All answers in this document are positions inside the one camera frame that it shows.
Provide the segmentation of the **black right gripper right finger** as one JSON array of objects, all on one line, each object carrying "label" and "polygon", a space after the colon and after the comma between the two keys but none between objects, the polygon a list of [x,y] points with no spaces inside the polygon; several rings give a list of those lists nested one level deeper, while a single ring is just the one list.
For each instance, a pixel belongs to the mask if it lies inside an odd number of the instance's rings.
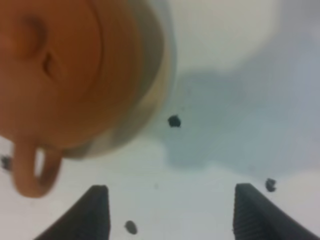
[{"label": "black right gripper right finger", "polygon": [[233,234],[236,240],[318,240],[252,184],[235,186]]}]

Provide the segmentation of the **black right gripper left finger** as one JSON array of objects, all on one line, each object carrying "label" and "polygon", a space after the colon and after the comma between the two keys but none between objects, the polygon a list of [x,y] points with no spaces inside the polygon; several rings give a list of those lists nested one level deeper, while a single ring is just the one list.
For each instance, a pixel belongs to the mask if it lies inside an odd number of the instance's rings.
[{"label": "black right gripper left finger", "polygon": [[111,232],[109,190],[93,185],[37,240],[108,240]]}]

